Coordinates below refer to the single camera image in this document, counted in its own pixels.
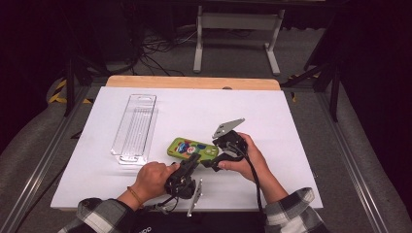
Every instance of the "transparent plastic tray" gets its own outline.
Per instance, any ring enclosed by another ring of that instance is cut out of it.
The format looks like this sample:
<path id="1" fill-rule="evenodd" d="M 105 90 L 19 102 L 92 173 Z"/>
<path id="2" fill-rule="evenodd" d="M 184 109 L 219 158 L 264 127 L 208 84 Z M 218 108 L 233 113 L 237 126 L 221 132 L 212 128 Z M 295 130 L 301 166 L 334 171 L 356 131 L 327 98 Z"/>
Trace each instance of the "transparent plastic tray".
<path id="1" fill-rule="evenodd" d="M 111 149 L 119 164 L 147 163 L 155 129 L 155 100 L 155 95 L 130 95 Z"/>

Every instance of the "metal frame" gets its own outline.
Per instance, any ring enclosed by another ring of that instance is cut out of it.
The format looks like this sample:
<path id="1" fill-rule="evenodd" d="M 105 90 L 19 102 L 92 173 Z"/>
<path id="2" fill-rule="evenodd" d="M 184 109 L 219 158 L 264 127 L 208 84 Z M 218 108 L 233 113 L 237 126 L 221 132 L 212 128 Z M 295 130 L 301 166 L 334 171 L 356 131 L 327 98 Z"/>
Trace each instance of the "metal frame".
<path id="1" fill-rule="evenodd" d="M 360 201 L 363 204 L 363 208 L 367 214 L 367 217 L 369 218 L 373 231 L 379 233 L 389 232 L 381 214 L 379 213 L 372 194 L 369 191 L 369 187 L 363 179 L 363 175 L 361 174 L 355 157 L 353 156 L 351 149 L 346 142 L 345 136 L 343 135 L 339 124 L 333 120 L 332 116 L 328 112 L 329 103 L 327 101 L 326 95 L 324 93 L 316 93 L 316 95 L 325 114 L 326 121 L 328 122 L 337 142 L 339 143 L 339 149 L 342 153 L 343 162 L 346 169 L 348 169 L 352 183 L 354 184 Z"/>
<path id="2" fill-rule="evenodd" d="M 0 232 L 15 232 L 17 230 L 18 225 L 22 221 L 26 211 L 29 209 L 30 203 L 32 202 L 40 185 L 42 184 L 43 178 L 48 172 L 49 167 L 51 166 L 52 161 L 57 154 L 64 133 L 73 120 L 77 110 L 82 105 L 83 100 L 86 98 L 89 89 L 89 86 L 81 87 L 81 90 L 76 97 L 76 104 L 70 111 L 70 114 L 67 117 L 64 117 L 58 125 L 58 128 L 54 133 L 49 146 L 46 148 L 45 153 L 43 154 L 31 177 L 27 180 L 24 190 L 16 201 L 13 209 L 9 213 L 9 216 L 0 229 Z"/>
<path id="3" fill-rule="evenodd" d="M 284 10 L 279 11 L 278 15 L 203 13 L 202 6 L 199 6 L 197 12 L 197 45 L 194 55 L 193 72 L 200 73 L 201 71 L 203 28 L 252 29 L 272 31 L 270 42 L 264 44 L 264 46 L 272 73 L 274 76 L 279 76 L 281 72 L 273 49 L 275 48 L 284 13 Z"/>

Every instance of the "gray carpet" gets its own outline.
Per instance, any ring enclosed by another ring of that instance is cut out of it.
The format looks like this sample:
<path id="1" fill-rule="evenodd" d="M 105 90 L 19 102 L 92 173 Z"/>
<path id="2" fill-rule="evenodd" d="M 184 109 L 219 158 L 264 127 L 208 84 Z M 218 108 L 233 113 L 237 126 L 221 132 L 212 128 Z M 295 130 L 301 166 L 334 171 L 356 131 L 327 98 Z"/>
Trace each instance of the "gray carpet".
<path id="1" fill-rule="evenodd" d="M 276 79 L 280 83 L 290 75 L 303 72 L 303 65 L 322 34 L 323 30 L 280 32 L 275 47 L 275 55 L 282 73 Z M 194 41 L 189 40 L 169 52 L 157 52 L 151 57 L 164 68 L 179 70 L 186 76 L 273 79 L 262 43 L 258 42 L 266 36 L 264 33 L 257 32 L 245 38 L 227 32 L 207 34 L 200 74 L 191 71 Z M 119 66 L 122 64 L 112 64 L 109 67 L 116 69 Z M 152 74 L 152 71 L 140 62 L 136 65 L 135 71 L 139 75 Z M 153 72 L 165 76 L 161 70 L 153 69 Z M 170 74 L 180 76 L 179 73 L 172 71 Z M 98 84 L 94 85 L 88 92 L 88 97 L 94 98 L 98 89 Z M 319 214 L 332 232 L 374 232 L 343 163 L 338 143 L 326 123 L 326 116 L 321 110 L 317 94 L 308 91 L 307 88 L 295 91 L 295 102 L 292 101 L 288 90 L 285 94 L 309 163 L 317 176 L 315 181 L 325 206 L 318 210 Z M 77 143 L 77 140 L 70 137 L 82 130 L 90 110 L 91 104 L 83 104 L 78 110 L 36 197 L 46 189 L 70 158 Z M 21 130 L 0 156 L 1 224 L 6 220 L 26 180 L 46 150 L 64 111 L 64 104 L 51 103 L 45 111 Z M 412 232 L 411 220 L 368 143 L 343 88 L 339 96 L 338 119 L 388 231 Z M 74 213 L 50 208 L 57 185 L 58 182 L 46 192 L 19 232 L 56 232 L 74 217 Z"/>

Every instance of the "white tabletop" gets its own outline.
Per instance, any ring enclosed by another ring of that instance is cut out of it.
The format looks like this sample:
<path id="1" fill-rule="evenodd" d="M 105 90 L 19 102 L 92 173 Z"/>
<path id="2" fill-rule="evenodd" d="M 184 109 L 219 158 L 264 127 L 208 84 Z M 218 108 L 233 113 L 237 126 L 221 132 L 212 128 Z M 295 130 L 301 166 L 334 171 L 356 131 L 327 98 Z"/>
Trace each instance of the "white tabletop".
<path id="1" fill-rule="evenodd" d="M 102 87 L 51 201 L 52 208 L 74 209 L 89 197 L 117 198 L 134 183 L 140 167 L 119 165 L 110 154 L 130 94 L 157 96 L 149 161 L 180 162 L 166 153 L 175 138 L 212 144 L 219 124 L 243 117 L 245 122 L 235 130 L 252 136 L 286 191 L 312 187 L 316 198 L 311 206 L 323 206 L 283 91 Z M 258 209 L 255 184 L 238 173 L 215 173 L 199 165 L 192 177 L 203 180 L 203 196 L 195 211 Z M 176 210 L 188 207 L 189 200 L 180 200 Z"/>

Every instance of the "plaid sleeve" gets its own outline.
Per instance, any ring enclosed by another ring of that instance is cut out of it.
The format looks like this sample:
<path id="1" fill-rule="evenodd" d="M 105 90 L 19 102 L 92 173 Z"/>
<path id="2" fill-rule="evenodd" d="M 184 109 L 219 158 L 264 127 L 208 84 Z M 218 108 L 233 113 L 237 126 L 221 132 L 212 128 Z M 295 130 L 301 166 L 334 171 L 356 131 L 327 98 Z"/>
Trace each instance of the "plaid sleeve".
<path id="1" fill-rule="evenodd" d="M 79 203 L 76 217 L 59 233 L 127 232 L 135 215 L 133 210 L 118 200 L 89 198 Z"/>
<path id="2" fill-rule="evenodd" d="M 309 204 L 315 199 L 312 188 L 302 188 L 266 206 L 268 233 L 329 232 L 321 217 Z"/>

